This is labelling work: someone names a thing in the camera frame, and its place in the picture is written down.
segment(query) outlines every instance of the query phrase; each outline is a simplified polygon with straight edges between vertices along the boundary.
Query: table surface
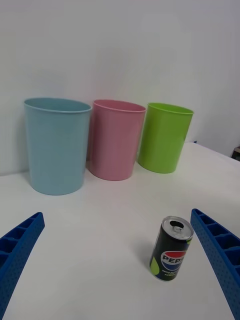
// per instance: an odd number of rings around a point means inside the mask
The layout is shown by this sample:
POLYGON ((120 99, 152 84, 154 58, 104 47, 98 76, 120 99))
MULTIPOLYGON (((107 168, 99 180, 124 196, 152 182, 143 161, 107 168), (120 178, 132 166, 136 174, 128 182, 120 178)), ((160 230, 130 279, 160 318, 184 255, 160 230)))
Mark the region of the table surface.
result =
POLYGON ((240 162, 186 143, 176 172, 137 163, 131 178, 85 173, 83 187, 49 196, 28 173, 0 178, 0 235, 41 211, 40 235, 4 320, 231 320, 233 315, 195 235, 179 273, 164 282, 149 259, 164 217, 198 208, 240 237, 240 162))

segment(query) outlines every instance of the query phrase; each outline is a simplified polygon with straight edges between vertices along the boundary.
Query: pull tab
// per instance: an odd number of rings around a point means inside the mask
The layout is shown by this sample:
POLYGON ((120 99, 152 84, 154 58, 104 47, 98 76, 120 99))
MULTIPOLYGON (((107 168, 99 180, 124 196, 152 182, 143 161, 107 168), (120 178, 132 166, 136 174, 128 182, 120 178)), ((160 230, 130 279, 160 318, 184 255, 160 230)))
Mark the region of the pull tab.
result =
POLYGON ((184 229, 184 225, 179 221, 170 221, 170 225, 172 226, 172 229, 177 234, 181 233, 184 229))

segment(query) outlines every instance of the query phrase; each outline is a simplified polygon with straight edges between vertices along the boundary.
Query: can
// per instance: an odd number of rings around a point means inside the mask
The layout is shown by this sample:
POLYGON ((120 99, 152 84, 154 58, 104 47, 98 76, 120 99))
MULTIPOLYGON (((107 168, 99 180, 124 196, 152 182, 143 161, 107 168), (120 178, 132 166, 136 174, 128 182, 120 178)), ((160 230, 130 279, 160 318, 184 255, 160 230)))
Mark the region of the can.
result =
POLYGON ((193 235, 188 221, 172 215, 164 218, 150 259, 152 274, 164 281, 176 278, 193 235))

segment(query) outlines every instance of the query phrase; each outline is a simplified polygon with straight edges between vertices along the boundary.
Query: soda can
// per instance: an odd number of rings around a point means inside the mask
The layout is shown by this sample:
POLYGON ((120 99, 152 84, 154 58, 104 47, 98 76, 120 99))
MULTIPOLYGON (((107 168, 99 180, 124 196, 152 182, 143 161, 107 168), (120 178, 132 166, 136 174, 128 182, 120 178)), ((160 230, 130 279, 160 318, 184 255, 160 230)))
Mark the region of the soda can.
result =
POLYGON ((161 280, 173 280, 193 235, 194 229, 188 221, 177 216, 164 218, 150 260, 152 274, 161 280))

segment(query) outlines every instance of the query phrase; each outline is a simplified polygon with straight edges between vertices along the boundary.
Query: cup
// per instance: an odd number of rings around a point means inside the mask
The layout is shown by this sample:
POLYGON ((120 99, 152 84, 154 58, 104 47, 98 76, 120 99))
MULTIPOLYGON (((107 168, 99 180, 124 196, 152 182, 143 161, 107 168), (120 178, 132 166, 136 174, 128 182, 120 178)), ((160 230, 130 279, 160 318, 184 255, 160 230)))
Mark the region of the cup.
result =
POLYGON ((149 103, 138 163, 153 172, 174 172, 193 114, 181 106, 149 103))
POLYGON ((132 175, 146 109, 117 100, 93 103, 89 170, 111 181, 132 175))
POLYGON ((31 186, 46 195, 65 195, 84 181, 92 107, 58 98, 24 102, 31 186))

